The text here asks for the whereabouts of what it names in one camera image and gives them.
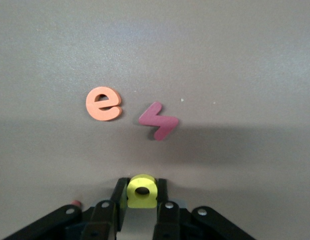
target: gray surface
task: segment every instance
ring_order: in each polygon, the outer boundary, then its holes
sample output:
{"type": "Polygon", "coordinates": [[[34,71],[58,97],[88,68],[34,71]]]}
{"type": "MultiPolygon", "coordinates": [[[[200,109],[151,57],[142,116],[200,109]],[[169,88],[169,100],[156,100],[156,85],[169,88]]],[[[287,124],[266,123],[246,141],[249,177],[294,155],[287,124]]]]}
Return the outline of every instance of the gray surface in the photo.
{"type": "MultiPolygon", "coordinates": [[[[258,240],[310,240],[310,0],[0,0],[0,239],[139,173],[258,240]],[[119,119],[88,115],[99,86],[119,119]],[[154,101],[180,119],[164,142],[137,124],[154,101]]],[[[118,240],[154,222],[130,210],[118,240]]]]}

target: yellow object with hole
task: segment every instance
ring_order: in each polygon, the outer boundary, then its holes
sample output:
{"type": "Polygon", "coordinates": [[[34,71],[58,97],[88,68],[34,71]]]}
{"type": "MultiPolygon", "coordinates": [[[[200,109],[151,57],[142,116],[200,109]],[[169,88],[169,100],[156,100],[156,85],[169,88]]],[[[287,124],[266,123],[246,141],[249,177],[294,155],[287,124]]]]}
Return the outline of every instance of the yellow object with hole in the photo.
{"type": "Polygon", "coordinates": [[[128,207],[131,209],[153,209],[157,207],[156,180],[147,174],[134,176],[127,187],[128,207]],[[139,194],[138,188],[146,188],[149,193],[139,194]]]}

